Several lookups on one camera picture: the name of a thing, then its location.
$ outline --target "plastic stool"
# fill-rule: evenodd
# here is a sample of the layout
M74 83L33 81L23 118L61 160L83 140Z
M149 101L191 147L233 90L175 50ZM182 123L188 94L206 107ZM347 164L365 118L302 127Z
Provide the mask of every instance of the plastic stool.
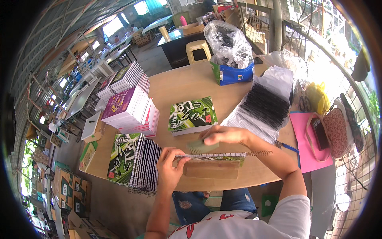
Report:
M206 54L207 59L195 61L194 54L192 52L197 49L204 49L204 53ZM186 52L187 52L187 57L188 57L188 61L190 62L190 65L194 63L198 63L198 62L206 62L211 59L210 49L208 49L208 45L205 40L197 40L197 41L187 43Z

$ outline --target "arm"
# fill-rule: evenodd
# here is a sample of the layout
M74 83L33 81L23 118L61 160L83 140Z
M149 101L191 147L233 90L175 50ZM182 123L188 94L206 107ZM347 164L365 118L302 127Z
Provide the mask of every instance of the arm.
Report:
M190 158L179 160L177 167L172 163L175 155L185 154L176 148L163 148L158 159L158 190L149 216L144 238L165 238L170 222L170 202L172 192L183 174L183 166Z
M272 151L272 155L257 157L284 182L279 200L290 195L307 195L304 178L296 161L278 147L265 142L247 129L213 126L211 129L203 131L199 137L204 138L206 145L218 142L241 143L252 152Z

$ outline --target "stack of notebooks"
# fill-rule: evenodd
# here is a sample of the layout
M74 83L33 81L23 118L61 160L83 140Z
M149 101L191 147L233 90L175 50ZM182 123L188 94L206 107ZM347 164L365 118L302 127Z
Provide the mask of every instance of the stack of notebooks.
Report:
M217 124L211 96L171 105L168 130L173 136L201 132Z
M110 83L110 89L117 94L136 86L140 87L146 95L149 94L150 81L138 62L132 62L119 69Z
M115 94L138 86L146 95L149 95L150 81L138 62L119 69L109 75L102 84L97 96L105 102Z
M143 133L154 137L158 119L159 111L152 99L136 86L112 96L101 121L123 133Z
M146 194L155 194L158 183L156 164L160 153L161 147L141 133L116 134L107 179L136 189L133 193L144 191ZM242 165L246 153L186 154L177 157L196 160L240 160Z
M107 102L110 97L115 95L115 92L112 89L110 89L109 86L116 74L117 72L114 72L113 74L106 77L106 80L104 81L104 83L102 84L101 88L99 89L97 93L97 96L105 102Z

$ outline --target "ripped jeans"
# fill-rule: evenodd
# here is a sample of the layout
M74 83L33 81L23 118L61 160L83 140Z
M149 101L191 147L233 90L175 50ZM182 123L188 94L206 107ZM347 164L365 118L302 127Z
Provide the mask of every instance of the ripped jeans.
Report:
M204 197L202 192L177 192L172 193L176 214L182 226L201 221L210 209L200 199ZM243 210L256 213L256 206L249 194L248 188L232 189L223 191L221 211Z

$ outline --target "pink folder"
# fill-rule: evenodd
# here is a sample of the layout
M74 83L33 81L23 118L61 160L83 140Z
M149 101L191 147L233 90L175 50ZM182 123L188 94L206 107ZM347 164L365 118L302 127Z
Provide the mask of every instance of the pink folder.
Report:
M308 134L312 140L312 144L313 144L317 159L325 160L326 158L328 158L328 155L329 155L329 158L325 160L324 162L317 162L316 159L314 158L312 148L310 147L309 141L305 134L306 124L311 114L312 113L298 113L298 112L289 114L290 120L292 121L293 129L295 130L295 134L296 134L298 150L300 151L301 171L303 173L311 172L311 171L321 169L323 167L327 167L333 164L332 155L329 154L330 149L327 148L327 149L324 149L323 151L320 151L318 149L313 128L312 126L310 126L308 128Z

